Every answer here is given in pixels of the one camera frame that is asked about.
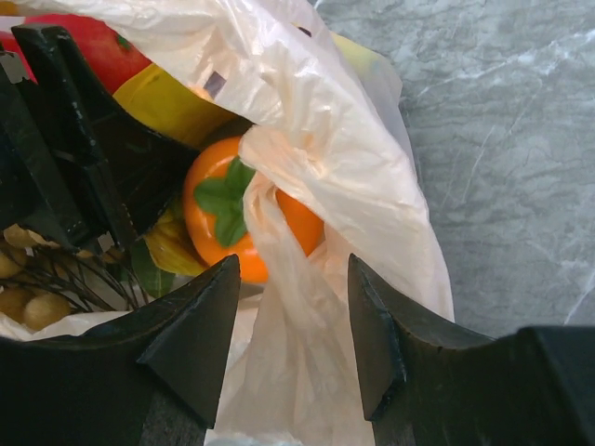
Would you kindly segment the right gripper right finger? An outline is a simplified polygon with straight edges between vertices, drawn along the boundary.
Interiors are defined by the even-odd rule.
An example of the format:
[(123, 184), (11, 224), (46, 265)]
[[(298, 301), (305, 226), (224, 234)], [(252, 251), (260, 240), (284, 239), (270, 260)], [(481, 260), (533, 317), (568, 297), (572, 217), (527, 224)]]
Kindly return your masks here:
[(364, 418), (378, 445), (590, 445), (594, 330), (528, 326), (493, 339), (349, 261)]

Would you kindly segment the orange persimmon with green calyx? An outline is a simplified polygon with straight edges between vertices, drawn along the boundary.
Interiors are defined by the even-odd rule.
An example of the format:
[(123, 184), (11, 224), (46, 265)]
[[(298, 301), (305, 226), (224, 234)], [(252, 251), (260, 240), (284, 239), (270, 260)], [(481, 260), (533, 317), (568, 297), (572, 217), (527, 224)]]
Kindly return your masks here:
[(264, 283), (268, 270), (245, 225), (243, 198), (255, 170), (239, 157), (241, 138), (221, 139), (194, 160), (184, 181), (182, 208), (192, 243), (207, 265), (236, 255), (245, 282)]

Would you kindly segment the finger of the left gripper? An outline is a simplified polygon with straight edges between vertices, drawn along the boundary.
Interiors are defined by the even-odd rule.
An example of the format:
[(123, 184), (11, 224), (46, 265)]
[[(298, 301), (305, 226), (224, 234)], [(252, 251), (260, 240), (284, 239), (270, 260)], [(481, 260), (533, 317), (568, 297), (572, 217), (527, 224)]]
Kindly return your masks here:
[(34, 84), (20, 57), (1, 52), (1, 228), (22, 225), (77, 252), (102, 254), (115, 246), (107, 229), (75, 203), (28, 100)]
[(125, 111), (65, 29), (19, 25), (12, 32), (34, 84), (33, 118), (75, 203), (115, 246), (131, 245), (165, 211), (195, 151)]

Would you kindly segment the brown longan bunch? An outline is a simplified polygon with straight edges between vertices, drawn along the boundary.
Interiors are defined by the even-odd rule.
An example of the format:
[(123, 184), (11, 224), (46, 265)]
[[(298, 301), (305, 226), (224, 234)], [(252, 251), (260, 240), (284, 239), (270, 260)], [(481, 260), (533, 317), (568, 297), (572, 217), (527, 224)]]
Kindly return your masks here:
[(1, 231), (1, 314), (39, 332), (75, 314), (149, 302), (127, 254), (71, 252), (14, 224)]

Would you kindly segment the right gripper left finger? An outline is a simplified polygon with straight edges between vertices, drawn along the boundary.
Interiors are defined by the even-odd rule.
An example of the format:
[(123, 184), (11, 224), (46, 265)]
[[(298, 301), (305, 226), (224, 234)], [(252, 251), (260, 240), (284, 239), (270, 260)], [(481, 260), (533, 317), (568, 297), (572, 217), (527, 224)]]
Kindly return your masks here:
[(5, 445), (200, 445), (215, 424), (239, 260), (78, 336), (1, 341)]

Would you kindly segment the red apple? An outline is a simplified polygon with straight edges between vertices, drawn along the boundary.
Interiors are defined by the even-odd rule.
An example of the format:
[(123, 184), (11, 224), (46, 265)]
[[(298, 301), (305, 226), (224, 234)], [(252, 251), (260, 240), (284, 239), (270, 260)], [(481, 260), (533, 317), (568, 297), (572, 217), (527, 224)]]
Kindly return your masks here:
[(29, 17), (24, 23), (59, 25), (66, 29), (88, 66), (110, 94), (151, 64), (124, 37), (100, 20), (76, 15), (47, 14)]

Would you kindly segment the yellow banana bunch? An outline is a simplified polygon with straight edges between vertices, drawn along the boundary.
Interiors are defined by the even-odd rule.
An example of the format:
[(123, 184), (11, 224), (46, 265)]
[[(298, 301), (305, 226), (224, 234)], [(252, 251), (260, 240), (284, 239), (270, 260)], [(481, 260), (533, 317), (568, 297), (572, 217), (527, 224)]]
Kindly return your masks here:
[[(141, 123), (195, 150), (237, 117), (195, 95), (155, 64), (127, 80), (113, 97)], [(205, 270), (188, 235), (179, 192), (143, 241), (159, 269), (191, 277)]]

